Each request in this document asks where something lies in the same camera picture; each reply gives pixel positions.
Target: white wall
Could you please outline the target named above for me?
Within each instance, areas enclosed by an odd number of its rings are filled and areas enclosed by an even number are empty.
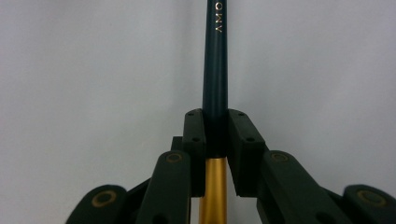
[[[64,223],[91,189],[151,175],[201,106],[205,7],[1,1],[0,223]],[[320,185],[396,196],[395,11],[230,0],[230,108]],[[231,187],[229,223],[259,223],[255,201]]]

